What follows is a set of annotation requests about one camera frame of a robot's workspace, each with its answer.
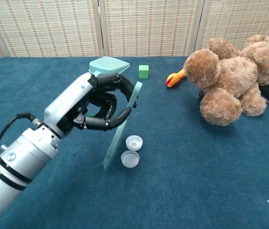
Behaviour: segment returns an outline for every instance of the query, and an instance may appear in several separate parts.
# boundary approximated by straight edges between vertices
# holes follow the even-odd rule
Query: orange rubber chicken
[[[165,86],[172,87],[185,76],[186,76],[186,71],[184,69],[180,70],[178,73],[172,73],[168,76],[165,82]]]

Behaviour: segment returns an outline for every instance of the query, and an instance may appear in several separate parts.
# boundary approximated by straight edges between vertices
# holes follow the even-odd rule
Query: white cap
[[[137,151],[142,148],[143,140],[137,135],[131,135],[126,139],[126,146],[129,150]]]
[[[140,156],[136,151],[127,150],[122,153],[122,164],[127,168],[136,167],[139,164]]]

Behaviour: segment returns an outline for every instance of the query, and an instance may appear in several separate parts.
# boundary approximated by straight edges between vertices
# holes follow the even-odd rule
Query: folding screen
[[[105,54],[184,56],[195,44],[203,1],[100,0]]]
[[[269,0],[205,0],[195,50],[222,36],[241,49],[255,34],[269,36]]]
[[[93,8],[92,0],[0,0],[0,34],[11,56],[102,55]]]

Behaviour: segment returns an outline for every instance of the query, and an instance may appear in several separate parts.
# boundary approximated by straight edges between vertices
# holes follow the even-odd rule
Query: robotic arm
[[[131,82],[120,74],[95,77],[91,73],[79,76],[45,110],[44,120],[26,113],[37,128],[25,130],[0,154],[0,214],[33,181],[36,175],[55,157],[58,143],[71,130],[111,130],[121,125],[132,108],[116,117],[116,98],[108,91],[119,89],[129,101],[134,90]],[[85,116],[89,104],[100,107],[94,117]]]

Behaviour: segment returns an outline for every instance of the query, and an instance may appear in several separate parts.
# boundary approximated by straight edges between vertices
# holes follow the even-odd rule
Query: black stripe
[[[0,180],[2,180],[5,184],[13,187],[14,189],[17,189],[17,190],[20,190],[20,191],[22,191],[22,190],[24,190],[26,188],[25,186],[18,185],[15,182],[11,181],[7,177],[5,177],[2,173],[0,173]]]
[[[40,127],[42,127],[42,126],[45,126],[45,127],[48,128],[49,130],[51,130],[51,132],[53,132],[59,139],[62,138],[58,133],[56,133],[52,128],[50,128],[50,127],[49,127],[48,125],[46,125],[45,123],[42,123],[42,125],[40,125]]]
[[[25,183],[30,183],[33,180],[29,179],[23,175],[21,175],[20,173],[18,173],[16,170],[14,170],[12,167],[8,166],[5,161],[2,160],[2,158],[0,157],[0,165],[5,168],[7,171],[9,171],[11,174],[13,174],[16,178],[18,178],[19,180],[22,180]]]

